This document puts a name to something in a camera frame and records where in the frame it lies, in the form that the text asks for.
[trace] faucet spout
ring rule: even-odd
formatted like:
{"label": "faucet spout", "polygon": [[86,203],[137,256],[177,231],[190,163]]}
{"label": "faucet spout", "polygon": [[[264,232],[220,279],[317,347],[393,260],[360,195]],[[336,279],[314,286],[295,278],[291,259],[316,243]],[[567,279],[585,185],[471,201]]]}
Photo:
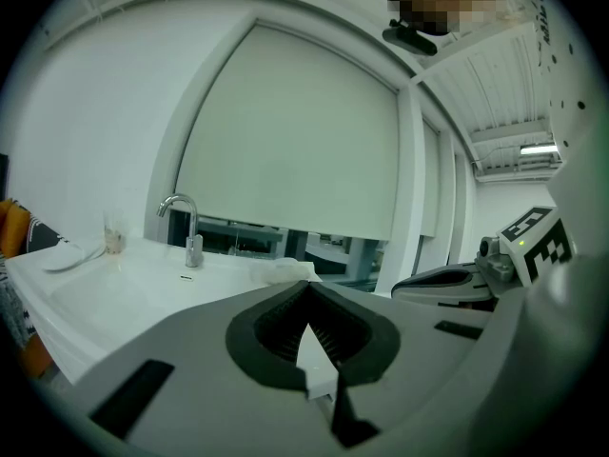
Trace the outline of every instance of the faucet spout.
{"label": "faucet spout", "polygon": [[184,202],[190,208],[190,226],[187,237],[187,267],[196,268],[203,261],[203,237],[197,235],[199,214],[194,200],[185,194],[174,194],[161,202],[161,205],[156,210],[156,214],[160,217],[164,216],[169,206],[175,202]]}

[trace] white sink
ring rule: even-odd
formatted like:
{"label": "white sink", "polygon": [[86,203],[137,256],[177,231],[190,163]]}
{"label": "white sink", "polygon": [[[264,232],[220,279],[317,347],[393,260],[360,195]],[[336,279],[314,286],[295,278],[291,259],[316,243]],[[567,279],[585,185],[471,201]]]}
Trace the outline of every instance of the white sink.
{"label": "white sink", "polygon": [[186,268],[183,248],[144,239],[65,272],[41,270],[48,255],[46,249],[10,259],[7,271],[72,383],[170,314],[265,286],[249,270],[266,261],[205,253],[201,267]]}

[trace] orange cushion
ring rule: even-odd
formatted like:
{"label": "orange cushion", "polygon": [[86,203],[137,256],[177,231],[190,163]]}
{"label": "orange cushion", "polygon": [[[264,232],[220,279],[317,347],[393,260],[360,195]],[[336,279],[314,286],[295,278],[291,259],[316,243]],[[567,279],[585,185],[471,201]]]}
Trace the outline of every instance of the orange cushion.
{"label": "orange cushion", "polygon": [[4,223],[4,219],[7,216],[7,213],[9,212],[9,208],[11,205],[12,205],[11,199],[0,202],[0,228],[2,227],[2,224]]}
{"label": "orange cushion", "polygon": [[0,229],[0,249],[7,259],[19,254],[29,228],[29,211],[11,205]]}

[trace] fluorescent light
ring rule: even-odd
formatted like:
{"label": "fluorescent light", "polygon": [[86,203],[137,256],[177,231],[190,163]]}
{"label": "fluorescent light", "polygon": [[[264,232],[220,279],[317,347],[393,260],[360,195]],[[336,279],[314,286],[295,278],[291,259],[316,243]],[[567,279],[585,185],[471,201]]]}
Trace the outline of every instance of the fluorescent light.
{"label": "fluorescent light", "polygon": [[521,155],[528,154],[547,154],[548,152],[558,152],[559,148],[556,144],[544,146],[525,146],[521,148]]}

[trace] sink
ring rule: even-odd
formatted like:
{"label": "sink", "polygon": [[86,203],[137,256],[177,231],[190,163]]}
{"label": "sink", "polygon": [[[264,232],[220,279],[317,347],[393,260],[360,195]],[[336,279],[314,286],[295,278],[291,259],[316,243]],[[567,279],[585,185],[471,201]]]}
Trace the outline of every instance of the sink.
{"label": "sink", "polygon": [[263,288],[250,268],[267,261],[205,253],[187,268],[184,249],[128,239],[107,255],[45,272],[47,250],[8,260],[11,281],[51,357],[74,383],[89,368],[177,311]]}

